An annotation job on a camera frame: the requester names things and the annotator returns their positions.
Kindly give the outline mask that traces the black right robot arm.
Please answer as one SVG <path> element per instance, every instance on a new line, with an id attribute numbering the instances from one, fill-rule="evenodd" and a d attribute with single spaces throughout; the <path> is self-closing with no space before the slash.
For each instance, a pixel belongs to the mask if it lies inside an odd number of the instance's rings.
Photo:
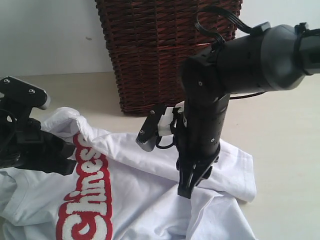
<path id="1" fill-rule="evenodd" d="M 319 72 L 320 31 L 305 23 L 257 26 L 188 57 L 181 71 L 184 111 L 174 135 L 178 195 L 190 198 L 210 176 L 231 95 L 292 90 Z"/>

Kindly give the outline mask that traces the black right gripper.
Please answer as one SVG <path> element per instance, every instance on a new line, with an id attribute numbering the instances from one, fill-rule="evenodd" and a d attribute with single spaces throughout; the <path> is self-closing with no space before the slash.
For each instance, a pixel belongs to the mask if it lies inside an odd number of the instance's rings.
<path id="1" fill-rule="evenodd" d="M 213 163 L 219 159 L 228 105 L 228 94 L 208 104 L 185 101 L 175 134 L 179 196 L 190 199 L 194 188 L 209 178 Z"/>

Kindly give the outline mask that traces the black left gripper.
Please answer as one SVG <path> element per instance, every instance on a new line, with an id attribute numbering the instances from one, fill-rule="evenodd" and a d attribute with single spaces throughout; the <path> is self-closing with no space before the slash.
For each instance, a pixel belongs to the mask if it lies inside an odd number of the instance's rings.
<path id="1" fill-rule="evenodd" d="M 23 169 L 70 175 L 76 162 L 69 159 L 75 145 L 41 130 L 40 121 L 30 118 L 32 108 L 22 104 L 9 107 L 12 137 L 9 142 L 9 166 Z"/>

